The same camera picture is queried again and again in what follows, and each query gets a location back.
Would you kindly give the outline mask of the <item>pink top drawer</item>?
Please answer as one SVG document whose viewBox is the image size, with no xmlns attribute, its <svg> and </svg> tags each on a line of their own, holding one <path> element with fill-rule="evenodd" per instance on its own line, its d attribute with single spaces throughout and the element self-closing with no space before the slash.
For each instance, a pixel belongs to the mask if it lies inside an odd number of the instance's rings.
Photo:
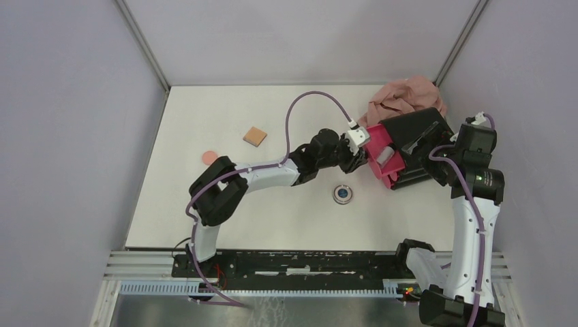
<svg viewBox="0 0 578 327">
<path fill-rule="evenodd" d="M 364 146 L 367 163 L 374 176 L 392 188 L 406 168 L 405 162 L 383 125 L 368 127 L 367 131 L 370 136 L 370 141 Z"/>
</svg>

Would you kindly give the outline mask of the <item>black drawer organizer case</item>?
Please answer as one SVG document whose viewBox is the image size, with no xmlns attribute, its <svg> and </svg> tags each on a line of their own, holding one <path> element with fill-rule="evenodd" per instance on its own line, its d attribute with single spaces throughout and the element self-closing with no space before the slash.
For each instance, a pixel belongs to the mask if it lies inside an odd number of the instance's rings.
<svg viewBox="0 0 578 327">
<path fill-rule="evenodd" d="M 447 126 L 453 132 L 446 119 L 435 108 L 384 119 L 380 122 L 387 130 L 406 165 L 400 173 L 399 180 L 388 189 L 396 190 L 431 179 L 417 160 L 417 140 L 435 122 Z"/>
</svg>

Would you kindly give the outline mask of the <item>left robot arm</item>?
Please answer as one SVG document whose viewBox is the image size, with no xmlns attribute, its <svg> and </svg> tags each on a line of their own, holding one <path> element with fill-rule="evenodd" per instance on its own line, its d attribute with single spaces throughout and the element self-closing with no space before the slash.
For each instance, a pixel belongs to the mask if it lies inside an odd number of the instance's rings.
<svg viewBox="0 0 578 327">
<path fill-rule="evenodd" d="M 189 187 L 191 199 L 185 213 L 194 221 L 189 269 L 199 277 L 213 272 L 220 226 L 231 218 L 244 196 L 272 187 L 305 184 L 326 168 L 352 173 L 367 163 L 364 147 L 370 140 L 364 127 L 342 135 L 321 129 L 308 143 L 275 161 L 248 165 L 234 163 L 227 156 L 217 158 Z"/>
</svg>

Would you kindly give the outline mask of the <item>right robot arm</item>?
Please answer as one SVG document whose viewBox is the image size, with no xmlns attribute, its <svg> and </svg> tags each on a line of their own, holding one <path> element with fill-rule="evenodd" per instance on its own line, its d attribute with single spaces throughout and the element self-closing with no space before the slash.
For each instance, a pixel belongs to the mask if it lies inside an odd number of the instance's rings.
<svg viewBox="0 0 578 327">
<path fill-rule="evenodd" d="M 464 123 L 454 134 L 432 123 L 402 152 L 417 160 L 441 186 L 451 188 L 454 233 L 448 267 L 430 244 L 405 239 L 393 260 L 403 278 L 421 289 L 419 319 L 427 326 L 504 326 L 491 283 L 493 234 L 504 199 L 505 178 L 490 168 L 497 144 L 493 127 Z"/>
</svg>

